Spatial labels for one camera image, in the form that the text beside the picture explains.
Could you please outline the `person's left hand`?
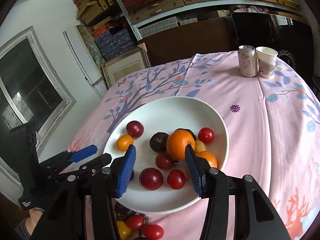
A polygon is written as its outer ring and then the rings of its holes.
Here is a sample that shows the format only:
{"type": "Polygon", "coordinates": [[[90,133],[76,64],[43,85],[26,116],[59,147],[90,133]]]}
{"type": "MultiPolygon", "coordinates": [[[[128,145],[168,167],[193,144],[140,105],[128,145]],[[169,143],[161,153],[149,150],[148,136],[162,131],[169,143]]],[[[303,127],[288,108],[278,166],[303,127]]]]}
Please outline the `person's left hand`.
{"type": "Polygon", "coordinates": [[[43,214],[42,209],[30,209],[29,210],[29,217],[25,221],[25,227],[27,229],[27,232],[29,235],[32,235],[35,227],[37,226],[37,223],[39,222],[41,216],[43,214]]]}

